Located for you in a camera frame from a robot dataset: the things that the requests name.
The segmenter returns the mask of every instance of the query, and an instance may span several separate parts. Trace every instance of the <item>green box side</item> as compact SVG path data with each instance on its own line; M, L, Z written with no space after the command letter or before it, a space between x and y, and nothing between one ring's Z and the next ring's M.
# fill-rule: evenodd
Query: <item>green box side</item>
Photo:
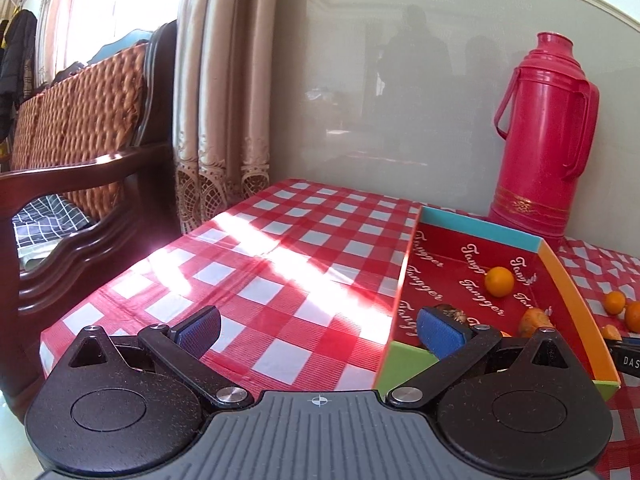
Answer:
M604 400L609 400L620 389L620 384L613 381L593 381Z
M438 362L438 358L431 352L398 341L391 341L373 387L380 393L380 397L385 399L389 390L411 379L436 362Z

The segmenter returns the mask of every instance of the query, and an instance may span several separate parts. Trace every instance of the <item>blue gripper pad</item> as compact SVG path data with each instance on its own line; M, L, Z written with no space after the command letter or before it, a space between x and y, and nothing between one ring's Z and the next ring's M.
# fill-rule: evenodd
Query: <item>blue gripper pad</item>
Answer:
M220 311L206 306L171 329L171 339L185 352L200 359L220 337Z
M418 312L416 330L420 342L438 359L462 348L471 336L468 327L433 307L425 307Z

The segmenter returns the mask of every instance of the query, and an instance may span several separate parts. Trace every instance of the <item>thermos handle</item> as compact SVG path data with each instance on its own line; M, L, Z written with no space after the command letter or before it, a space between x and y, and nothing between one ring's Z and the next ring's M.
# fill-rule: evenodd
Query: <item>thermos handle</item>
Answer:
M495 112L495 116L494 116L495 130L503 139L507 138L507 132L501 130L500 126L498 126L498 123L502 118L502 114L504 113L507 107L507 104L509 104L509 101L511 100L511 96L515 92L519 76L520 76L520 68L516 67L515 69L513 69L513 75L511 75L511 81L509 81L509 86L507 86L507 91L504 94L504 97L502 98L502 102L500 103L500 106L498 106L498 109Z
M564 164L567 168L564 176L565 180L577 178L584 171L591 151L591 143L593 142L593 129L598 117L598 104L600 102L598 87L589 81L581 81L580 89L577 93L584 99L584 118L574 160Z

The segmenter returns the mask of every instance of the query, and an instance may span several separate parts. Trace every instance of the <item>window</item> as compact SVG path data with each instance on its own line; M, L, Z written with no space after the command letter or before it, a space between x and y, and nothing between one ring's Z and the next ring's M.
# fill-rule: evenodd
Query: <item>window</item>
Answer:
M155 30L175 20L180 0L73 0L61 70L87 62L100 48L139 28Z

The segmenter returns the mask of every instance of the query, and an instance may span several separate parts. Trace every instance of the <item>red thermos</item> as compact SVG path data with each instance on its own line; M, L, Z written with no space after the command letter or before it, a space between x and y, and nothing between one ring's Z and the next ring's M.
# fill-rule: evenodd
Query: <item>red thermos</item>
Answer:
M506 140L489 220L562 241L578 177L589 158L598 117L598 88L574 59L574 44L553 32L513 71L494 123ZM506 132L498 126L513 97Z

